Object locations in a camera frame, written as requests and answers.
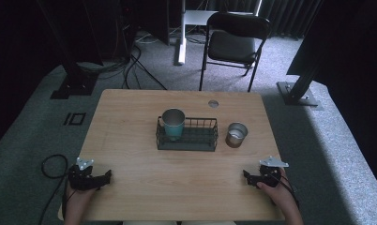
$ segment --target black chair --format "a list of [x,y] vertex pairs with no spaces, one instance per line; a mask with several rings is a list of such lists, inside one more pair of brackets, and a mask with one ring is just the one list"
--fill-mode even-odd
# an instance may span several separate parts
[[271,31],[268,19],[253,15],[217,12],[206,23],[203,67],[201,69],[200,91],[203,89],[206,64],[234,68],[245,68],[248,74],[253,65],[248,92],[252,87],[256,69],[262,54],[262,47]]

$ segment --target gray carpet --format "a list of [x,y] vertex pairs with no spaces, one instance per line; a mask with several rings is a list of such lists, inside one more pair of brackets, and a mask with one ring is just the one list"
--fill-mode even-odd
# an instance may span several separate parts
[[[202,39],[202,36],[190,36]],[[377,182],[339,114],[327,88],[312,83],[310,90],[322,111],[310,107],[286,106],[276,82],[294,82],[286,76],[301,41],[272,37],[265,46],[252,87],[262,95],[282,159],[289,162],[288,176],[298,188],[301,212],[306,224],[377,224]],[[137,43],[139,61],[169,90],[198,90],[203,45],[188,42],[186,64],[176,65],[174,40],[166,46],[152,38]],[[98,68],[83,63],[83,67]],[[99,76],[92,96],[50,100],[65,77],[62,67],[48,74],[0,142],[0,224],[38,224],[41,212],[58,181],[41,172],[42,160],[63,154],[71,163],[80,154],[86,131],[101,92],[121,88],[122,69]],[[246,92],[249,76],[242,69],[209,66],[204,91]],[[140,67],[128,75],[132,89],[161,89]],[[64,125],[69,113],[86,113],[81,126]],[[61,160],[46,164],[47,172],[63,173]],[[57,218],[61,190],[56,193],[43,224],[62,224]],[[117,224],[85,222],[84,224]],[[237,224],[283,224],[274,221],[241,221]]]

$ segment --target chair seat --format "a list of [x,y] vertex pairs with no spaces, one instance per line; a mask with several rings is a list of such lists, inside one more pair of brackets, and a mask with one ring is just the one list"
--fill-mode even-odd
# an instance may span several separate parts
[[208,56],[213,60],[252,64],[255,61],[255,40],[215,31],[209,42]]

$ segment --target desk leg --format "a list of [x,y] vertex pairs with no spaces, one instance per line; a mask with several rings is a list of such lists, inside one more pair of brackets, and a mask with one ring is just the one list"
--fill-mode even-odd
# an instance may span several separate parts
[[185,14],[186,14],[186,0],[182,0],[182,28],[180,37],[180,47],[179,47],[179,64],[184,65],[186,59],[186,24],[185,24]]

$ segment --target person's right hand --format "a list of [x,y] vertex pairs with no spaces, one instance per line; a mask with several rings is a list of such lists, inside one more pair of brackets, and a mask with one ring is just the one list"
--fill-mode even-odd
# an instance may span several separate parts
[[[286,177],[285,171],[279,169],[281,172],[281,182],[289,187],[288,181],[284,178]],[[302,217],[300,215],[299,209],[297,208],[296,201],[291,192],[281,183],[276,187],[270,187],[263,182],[258,182],[256,184],[264,193],[266,193],[276,204],[276,206],[282,211],[285,216],[286,224],[289,225],[301,225],[303,224]]]

